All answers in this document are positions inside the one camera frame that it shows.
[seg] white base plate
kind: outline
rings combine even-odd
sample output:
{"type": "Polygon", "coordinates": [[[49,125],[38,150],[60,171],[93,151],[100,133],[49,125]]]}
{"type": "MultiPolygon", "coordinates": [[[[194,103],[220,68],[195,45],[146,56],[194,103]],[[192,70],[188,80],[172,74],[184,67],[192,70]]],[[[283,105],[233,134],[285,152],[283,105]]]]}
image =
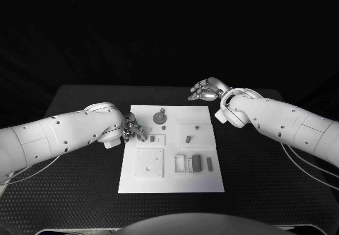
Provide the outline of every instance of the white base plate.
{"type": "Polygon", "coordinates": [[[148,106],[133,105],[132,112],[136,115],[139,124],[145,127],[146,134],[165,135],[165,146],[159,146],[156,143],[143,144],[133,138],[126,143],[125,160],[122,167],[122,177],[119,193],[162,193],[162,192],[225,192],[221,168],[217,154],[214,131],[211,126],[210,111],[207,106],[148,106]],[[158,125],[153,121],[153,115],[165,108],[165,114],[168,121],[165,124],[158,125]],[[208,132],[204,133],[205,128],[200,133],[205,136],[207,146],[194,148],[181,147],[181,125],[210,124],[208,132]],[[136,177],[136,169],[139,162],[137,149],[163,150],[163,175],[162,177],[136,177]],[[195,154],[202,157],[202,172],[178,174],[175,172],[175,156],[184,155],[185,167],[188,167],[188,158],[192,158],[195,154]],[[208,171],[207,158],[211,157],[214,171],[208,171]]]}

